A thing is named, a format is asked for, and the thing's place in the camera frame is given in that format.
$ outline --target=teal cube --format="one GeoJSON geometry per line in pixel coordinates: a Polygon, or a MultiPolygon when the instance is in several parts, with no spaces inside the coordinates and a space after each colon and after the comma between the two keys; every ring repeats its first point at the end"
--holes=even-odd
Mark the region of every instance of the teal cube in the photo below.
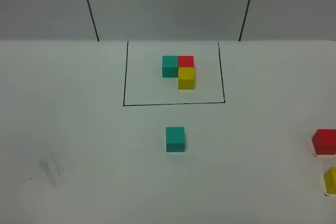
{"type": "Polygon", "coordinates": [[[166,152],[184,152],[184,127],[166,127],[166,152]]]}
{"type": "Polygon", "coordinates": [[[177,78],[179,75],[179,57],[162,56],[162,77],[177,78]]]}

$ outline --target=drawn square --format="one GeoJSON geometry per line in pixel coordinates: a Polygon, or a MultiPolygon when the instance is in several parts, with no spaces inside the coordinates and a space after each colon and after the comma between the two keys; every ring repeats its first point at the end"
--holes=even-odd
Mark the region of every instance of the drawn square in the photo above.
{"type": "Polygon", "coordinates": [[[129,42],[125,106],[224,102],[217,42],[129,42]],[[178,78],[162,77],[162,56],[181,55],[194,56],[194,90],[179,90],[178,78]]]}

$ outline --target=red cube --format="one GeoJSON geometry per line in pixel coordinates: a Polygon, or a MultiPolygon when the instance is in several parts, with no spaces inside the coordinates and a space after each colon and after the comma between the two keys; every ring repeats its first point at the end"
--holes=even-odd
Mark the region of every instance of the red cube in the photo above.
{"type": "Polygon", "coordinates": [[[179,68],[193,68],[194,67],[194,56],[179,56],[179,68]]]}
{"type": "Polygon", "coordinates": [[[317,155],[336,154],[336,130],[318,129],[312,141],[317,155]]]}

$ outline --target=wooden block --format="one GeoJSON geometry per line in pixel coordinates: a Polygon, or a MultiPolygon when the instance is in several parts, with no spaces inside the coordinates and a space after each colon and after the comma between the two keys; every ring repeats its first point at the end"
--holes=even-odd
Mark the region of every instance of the wooden block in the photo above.
{"type": "Polygon", "coordinates": [[[336,167],[331,167],[325,173],[324,183],[328,194],[336,194],[336,167]]]}
{"type": "Polygon", "coordinates": [[[162,56],[162,77],[177,78],[179,75],[179,57],[162,56]]]}
{"type": "Polygon", "coordinates": [[[179,89],[195,89],[195,68],[178,68],[179,89]]]}
{"type": "Polygon", "coordinates": [[[312,141],[317,155],[336,154],[336,130],[318,129],[312,141]]]}
{"type": "Polygon", "coordinates": [[[195,67],[194,65],[194,56],[179,56],[179,63],[178,67],[179,68],[193,68],[195,67]]]}
{"type": "Polygon", "coordinates": [[[166,152],[184,152],[184,127],[166,127],[166,152]]]}

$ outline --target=black rectangle outline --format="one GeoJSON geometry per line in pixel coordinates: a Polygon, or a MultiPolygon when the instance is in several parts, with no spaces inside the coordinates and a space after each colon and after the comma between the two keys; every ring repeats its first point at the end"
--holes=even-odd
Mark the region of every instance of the black rectangle outline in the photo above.
{"type": "Polygon", "coordinates": [[[125,95],[126,95],[126,78],[127,78],[127,63],[128,63],[128,44],[129,41],[127,41],[127,49],[126,49],[126,67],[125,67],[125,83],[124,83],[124,101],[123,105],[124,107],[131,107],[131,106],[158,106],[158,105],[182,105],[182,104],[221,104],[225,103],[225,93],[224,93],[224,83],[223,83],[223,72],[222,72],[222,61],[221,61],[221,53],[220,53],[220,47],[219,47],[219,41],[217,41],[218,44],[218,57],[219,57],[219,67],[220,67],[220,75],[222,79],[222,89],[223,89],[223,102],[185,102],[185,103],[155,103],[155,104],[125,104],[125,95]]]}

